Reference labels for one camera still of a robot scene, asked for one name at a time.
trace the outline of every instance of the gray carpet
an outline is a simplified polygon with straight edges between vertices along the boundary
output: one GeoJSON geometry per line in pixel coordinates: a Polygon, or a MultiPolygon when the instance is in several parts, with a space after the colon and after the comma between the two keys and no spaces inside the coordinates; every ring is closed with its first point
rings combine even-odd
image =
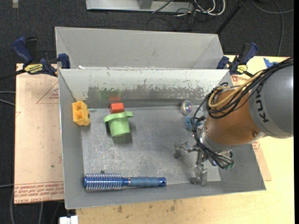
{"type": "MultiPolygon", "coordinates": [[[[12,43],[19,36],[38,38],[38,55],[54,58],[55,26],[90,27],[215,33],[239,0],[226,0],[221,16],[199,14],[199,19],[179,19],[169,14],[146,12],[87,11],[86,0],[0,0],[0,65],[1,74],[14,72],[15,64],[23,62],[13,51],[12,43]]],[[[254,42],[258,56],[293,56],[294,0],[248,0],[220,34],[225,54],[237,54],[244,42],[254,42]],[[270,11],[267,13],[255,7],[270,11]]],[[[15,78],[0,81],[0,91],[15,91],[15,78]]],[[[13,95],[0,94],[0,99],[14,102],[13,95]]],[[[14,107],[0,103],[0,185],[14,182],[14,107]]],[[[10,198],[12,189],[0,189],[0,222],[11,223],[10,198]]],[[[42,223],[50,223],[57,203],[44,204],[42,223]]],[[[17,224],[38,223],[40,204],[13,207],[17,224]]],[[[66,214],[63,205],[57,216],[66,214]]]]}

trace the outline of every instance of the blue clamp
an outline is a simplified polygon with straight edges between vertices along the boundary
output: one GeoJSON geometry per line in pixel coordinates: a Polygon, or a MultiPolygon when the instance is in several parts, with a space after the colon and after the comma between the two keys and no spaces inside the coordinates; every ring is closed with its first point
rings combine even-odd
{"type": "MultiPolygon", "coordinates": [[[[19,57],[22,57],[25,60],[25,63],[23,64],[24,72],[31,75],[45,74],[55,77],[57,76],[57,69],[51,66],[48,59],[42,58],[38,63],[33,62],[34,58],[26,47],[25,37],[22,36],[15,40],[13,43],[13,50],[19,57]]],[[[55,61],[61,62],[61,68],[69,69],[71,67],[70,60],[65,53],[59,54],[55,61]]]]}
{"type": "Polygon", "coordinates": [[[251,58],[253,58],[257,54],[257,52],[258,52],[258,47],[256,44],[254,44],[253,42],[245,43],[243,44],[240,54],[236,55],[232,62],[228,60],[228,57],[226,56],[222,57],[222,59],[219,61],[217,65],[217,69],[224,69],[228,64],[230,75],[233,74],[240,75],[242,73],[250,75],[250,73],[246,72],[247,62],[251,58]]]}
{"type": "Polygon", "coordinates": [[[269,60],[267,60],[266,58],[263,59],[263,61],[265,62],[265,65],[267,68],[275,65],[275,64],[278,64],[277,62],[270,62],[269,60]]]}

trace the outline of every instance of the orange object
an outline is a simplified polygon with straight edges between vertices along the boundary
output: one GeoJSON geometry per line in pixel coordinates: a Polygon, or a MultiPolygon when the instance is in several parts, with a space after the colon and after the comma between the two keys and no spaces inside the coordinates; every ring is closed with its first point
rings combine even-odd
{"type": "Polygon", "coordinates": [[[78,101],[72,104],[73,106],[73,120],[77,125],[89,125],[90,119],[88,117],[89,111],[87,105],[82,101],[78,101]]]}
{"type": "Polygon", "coordinates": [[[123,103],[114,103],[110,105],[110,113],[122,113],[125,111],[125,107],[123,106],[123,103]]]}

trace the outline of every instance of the blue object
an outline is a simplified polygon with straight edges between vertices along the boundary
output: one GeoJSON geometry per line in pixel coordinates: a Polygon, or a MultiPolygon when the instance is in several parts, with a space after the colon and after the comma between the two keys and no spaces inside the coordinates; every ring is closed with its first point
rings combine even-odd
{"type": "Polygon", "coordinates": [[[266,58],[263,59],[263,61],[265,62],[265,65],[267,68],[275,65],[275,64],[278,64],[277,62],[270,62],[269,60],[267,60],[266,58]]]}
{"type": "Polygon", "coordinates": [[[58,60],[61,62],[61,65],[62,65],[61,68],[63,68],[63,69],[71,68],[71,63],[70,63],[69,57],[65,53],[59,54],[58,60]]]}
{"type": "MultiPolygon", "coordinates": [[[[23,70],[31,75],[45,74],[50,76],[57,76],[57,69],[51,66],[50,62],[47,62],[45,58],[42,58],[39,63],[33,63],[34,58],[26,48],[25,37],[19,37],[13,43],[13,50],[19,57],[25,60],[23,64],[23,70]]],[[[71,67],[70,60],[65,53],[59,54],[58,59],[62,68],[69,69],[71,67]]]]}
{"type": "Polygon", "coordinates": [[[26,48],[25,37],[22,36],[15,40],[13,43],[13,50],[19,57],[22,57],[26,63],[33,62],[33,57],[26,48]]]}
{"type": "Polygon", "coordinates": [[[243,44],[240,54],[236,55],[232,62],[229,61],[228,57],[224,56],[219,61],[217,69],[224,69],[227,64],[229,64],[230,75],[241,73],[237,71],[239,65],[246,65],[247,62],[253,58],[258,52],[258,47],[255,43],[245,43],[243,44]]]}
{"type": "Polygon", "coordinates": [[[192,124],[191,124],[191,118],[192,118],[192,116],[190,116],[190,115],[187,115],[187,116],[185,117],[185,128],[186,128],[188,131],[191,131],[191,130],[193,129],[192,124]]]}
{"type": "Polygon", "coordinates": [[[120,174],[86,174],[83,177],[83,187],[86,191],[118,190],[121,187],[164,187],[164,177],[129,177],[124,178],[120,174]]]}
{"type": "Polygon", "coordinates": [[[223,56],[217,65],[218,70],[222,70],[228,64],[229,58],[227,56],[223,56]]]}

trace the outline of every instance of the white cable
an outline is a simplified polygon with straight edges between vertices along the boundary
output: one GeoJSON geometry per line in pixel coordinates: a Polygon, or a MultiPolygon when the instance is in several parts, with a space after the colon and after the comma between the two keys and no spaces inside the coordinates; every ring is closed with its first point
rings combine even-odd
{"type": "Polygon", "coordinates": [[[224,10],[225,10],[225,6],[226,6],[225,0],[221,0],[222,3],[223,3],[222,10],[221,10],[220,12],[218,12],[218,13],[213,13],[213,11],[214,11],[215,8],[216,8],[216,2],[215,2],[215,0],[212,0],[212,2],[213,2],[213,8],[212,8],[212,9],[209,8],[209,9],[207,9],[207,10],[204,10],[204,9],[197,3],[196,0],[193,0],[193,1],[195,2],[196,6],[200,9],[200,10],[199,10],[199,9],[195,9],[197,12],[200,12],[200,13],[207,13],[208,15],[211,15],[211,16],[219,16],[219,15],[221,15],[221,14],[224,12],[224,10]]]}
{"type": "Polygon", "coordinates": [[[219,15],[221,15],[224,12],[224,10],[225,10],[225,0],[222,0],[222,3],[223,3],[223,8],[222,8],[222,10],[219,13],[216,13],[216,14],[214,14],[214,13],[208,13],[208,14],[212,15],[212,16],[219,16],[219,15]]]}

